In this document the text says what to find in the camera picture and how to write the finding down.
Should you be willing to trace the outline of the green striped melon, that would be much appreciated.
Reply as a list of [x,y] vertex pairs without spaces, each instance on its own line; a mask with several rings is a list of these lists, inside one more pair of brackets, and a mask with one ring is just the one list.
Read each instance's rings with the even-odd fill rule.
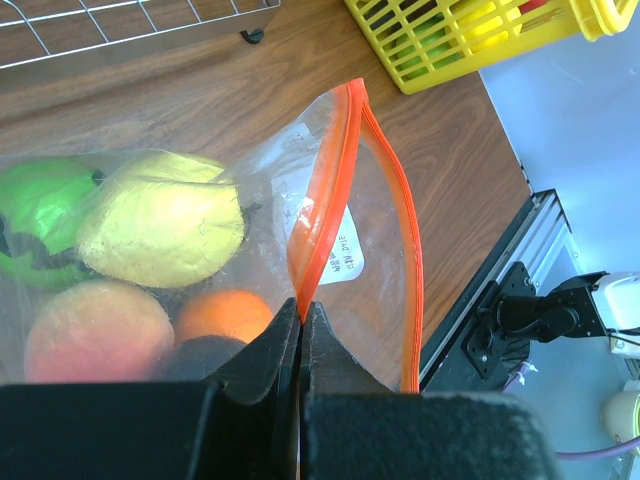
[[1,171],[1,271],[28,286],[60,290],[90,276],[76,235],[84,205],[105,174],[69,157]]

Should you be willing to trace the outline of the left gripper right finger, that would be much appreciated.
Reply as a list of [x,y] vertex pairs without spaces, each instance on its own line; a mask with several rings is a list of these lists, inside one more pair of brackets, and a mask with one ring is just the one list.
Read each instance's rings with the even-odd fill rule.
[[302,330],[304,479],[555,479],[541,422],[515,397],[394,393],[334,335],[315,302]]

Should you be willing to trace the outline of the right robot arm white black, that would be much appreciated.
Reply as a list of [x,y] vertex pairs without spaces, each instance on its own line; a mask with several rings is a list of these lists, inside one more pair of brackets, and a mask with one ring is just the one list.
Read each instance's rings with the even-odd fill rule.
[[502,356],[511,341],[636,337],[639,275],[604,271],[578,275],[540,295],[526,268],[516,264],[503,283],[492,282],[485,289],[473,319],[464,349],[481,362]]

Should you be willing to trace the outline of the clear orange-zipper zip bag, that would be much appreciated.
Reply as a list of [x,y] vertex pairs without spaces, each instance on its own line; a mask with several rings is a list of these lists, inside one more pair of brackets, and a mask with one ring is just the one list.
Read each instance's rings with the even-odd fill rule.
[[[105,178],[85,202],[85,217],[106,178],[130,160],[163,149],[71,155],[5,156],[19,163],[69,157]],[[288,299],[306,323],[320,303],[330,327],[379,383],[415,392],[419,383],[423,260],[415,205],[404,169],[371,109],[365,83],[351,80],[320,95],[293,122],[247,155],[215,160],[238,190],[245,222],[236,254],[214,275],[183,288],[151,288],[102,275],[60,290],[26,285],[1,271],[1,380],[25,379],[24,353],[39,309],[88,280],[112,280],[152,295],[175,327],[187,302],[218,290],[246,290],[277,311]]]

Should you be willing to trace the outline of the dark purple plum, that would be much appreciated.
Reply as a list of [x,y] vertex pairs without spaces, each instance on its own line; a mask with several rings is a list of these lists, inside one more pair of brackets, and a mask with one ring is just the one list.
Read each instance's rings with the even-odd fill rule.
[[176,347],[159,370],[162,380],[199,381],[228,362],[246,343],[227,336],[189,339]]

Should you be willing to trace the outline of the orange fruit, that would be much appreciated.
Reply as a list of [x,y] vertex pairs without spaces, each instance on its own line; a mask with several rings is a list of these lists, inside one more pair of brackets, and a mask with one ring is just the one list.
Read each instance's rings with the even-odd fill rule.
[[189,300],[175,327],[175,340],[229,337],[248,344],[269,326],[274,313],[258,295],[246,290],[218,290]]

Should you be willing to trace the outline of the pink yellow peach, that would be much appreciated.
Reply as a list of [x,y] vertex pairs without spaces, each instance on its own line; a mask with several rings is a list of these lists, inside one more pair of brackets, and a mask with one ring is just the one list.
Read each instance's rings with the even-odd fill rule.
[[39,309],[26,341],[25,379],[147,380],[173,345],[168,314],[152,295],[112,280],[83,281]]

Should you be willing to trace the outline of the yellow pear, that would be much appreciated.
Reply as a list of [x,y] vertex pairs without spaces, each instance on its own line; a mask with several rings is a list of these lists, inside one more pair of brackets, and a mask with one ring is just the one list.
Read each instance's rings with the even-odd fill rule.
[[245,222],[222,163],[152,153],[110,174],[77,234],[84,264],[151,288],[183,288],[238,251]]

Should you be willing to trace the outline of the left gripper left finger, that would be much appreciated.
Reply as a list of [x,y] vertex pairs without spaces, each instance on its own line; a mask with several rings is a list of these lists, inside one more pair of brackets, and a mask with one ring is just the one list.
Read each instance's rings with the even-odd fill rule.
[[271,325],[200,381],[1,390],[5,479],[293,479],[301,326]]

